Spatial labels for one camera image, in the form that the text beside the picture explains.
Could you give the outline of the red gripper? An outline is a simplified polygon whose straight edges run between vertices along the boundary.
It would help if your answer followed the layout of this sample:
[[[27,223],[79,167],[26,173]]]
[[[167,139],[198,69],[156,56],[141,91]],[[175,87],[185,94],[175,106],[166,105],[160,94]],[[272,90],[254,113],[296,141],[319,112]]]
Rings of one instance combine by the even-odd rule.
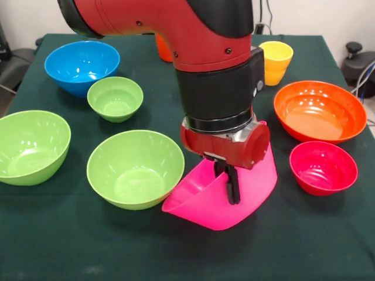
[[[239,131],[212,134],[193,131],[184,119],[180,135],[186,149],[198,155],[216,159],[214,161],[215,177],[226,173],[229,203],[239,204],[240,188],[237,169],[234,166],[251,170],[254,165],[263,160],[270,141],[269,127],[253,116],[250,123]]]

